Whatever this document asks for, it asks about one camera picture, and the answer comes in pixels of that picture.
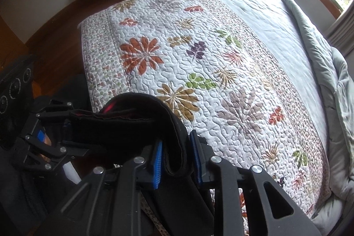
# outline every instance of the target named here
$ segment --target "dial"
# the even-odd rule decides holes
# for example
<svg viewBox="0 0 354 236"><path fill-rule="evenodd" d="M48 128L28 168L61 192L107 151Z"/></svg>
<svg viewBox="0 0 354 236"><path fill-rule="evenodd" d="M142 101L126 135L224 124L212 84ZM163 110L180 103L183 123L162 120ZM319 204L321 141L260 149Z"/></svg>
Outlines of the dial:
<svg viewBox="0 0 354 236"><path fill-rule="evenodd" d="M21 81L19 79L15 79L10 85L10 97L11 99L15 99L21 90Z"/></svg>
<svg viewBox="0 0 354 236"><path fill-rule="evenodd" d="M27 68L23 73L23 82L26 83L31 78L31 69Z"/></svg>
<svg viewBox="0 0 354 236"><path fill-rule="evenodd" d="M8 108L8 98L3 95L0 97L0 114L5 113L6 109Z"/></svg>

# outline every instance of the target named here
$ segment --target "floral quilt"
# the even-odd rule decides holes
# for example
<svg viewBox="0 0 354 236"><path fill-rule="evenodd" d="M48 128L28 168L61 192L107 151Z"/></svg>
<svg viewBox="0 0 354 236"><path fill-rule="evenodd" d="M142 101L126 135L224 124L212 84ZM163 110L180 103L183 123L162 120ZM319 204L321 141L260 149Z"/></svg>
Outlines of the floral quilt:
<svg viewBox="0 0 354 236"><path fill-rule="evenodd" d="M119 93L155 95L216 154L263 166L309 217L329 197L327 158L302 99L224 2L126 0L81 29L94 111Z"/></svg>

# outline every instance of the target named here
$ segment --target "silver bolt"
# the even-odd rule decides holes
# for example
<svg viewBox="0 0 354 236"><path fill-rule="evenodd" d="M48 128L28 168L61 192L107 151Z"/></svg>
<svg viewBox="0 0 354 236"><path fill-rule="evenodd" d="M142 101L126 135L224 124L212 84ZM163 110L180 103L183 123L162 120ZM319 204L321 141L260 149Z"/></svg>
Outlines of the silver bolt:
<svg viewBox="0 0 354 236"><path fill-rule="evenodd" d="M137 163L137 164L144 163L145 162L145 158L141 157L141 156L135 157L134 158L134 162Z"/></svg>
<svg viewBox="0 0 354 236"><path fill-rule="evenodd" d="M255 173L261 173L262 170L263 170L263 168L262 168L261 166L259 166L259 165L253 165L253 166L252 166L252 170L253 170L253 172L255 172Z"/></svg>
<svg viewBox="0 0 354 236"><path fill-rule="evenodd" d="M93 173L95 173L95 174L102 174L103 171L104 171L104 168L101 166L97 166L93 169Z"/></svg>
<svg viewBox="0 0 354 236"><path fill-rule="evenodd" d="M214 163L220 163L222 158L220 156L214 155L210 158L210 160L211 160L211 162L214 162Z"/></svg>

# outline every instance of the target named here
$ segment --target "purple leaf print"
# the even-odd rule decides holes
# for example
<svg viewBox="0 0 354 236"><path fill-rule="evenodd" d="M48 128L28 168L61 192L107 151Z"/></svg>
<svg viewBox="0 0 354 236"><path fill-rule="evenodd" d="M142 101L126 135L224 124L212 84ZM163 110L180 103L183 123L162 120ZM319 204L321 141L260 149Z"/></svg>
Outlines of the purple leaf print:
<svg viewBox="0 0 354 236"><path fill-rule="evenodd" d="M205 43L203 41L199 41L198 43L194 43L194 45L190 48L190 50L186 50L189 56L193 56L197 59L202 59L204 55L204 50L206 49Z"/></svg>

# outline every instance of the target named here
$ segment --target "bed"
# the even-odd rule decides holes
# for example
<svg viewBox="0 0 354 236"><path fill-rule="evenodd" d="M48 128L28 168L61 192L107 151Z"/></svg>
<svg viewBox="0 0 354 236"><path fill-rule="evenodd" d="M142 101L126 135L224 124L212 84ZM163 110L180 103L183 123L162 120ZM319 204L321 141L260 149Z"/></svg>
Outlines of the bed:
<svg viewBox="0 0 354 236"><path fill-rule="evenodd" d="M216 154L263 166L323 235L348 213L353 81L293 0L125 0L81 36L94 111L155 95Z"/></svg>

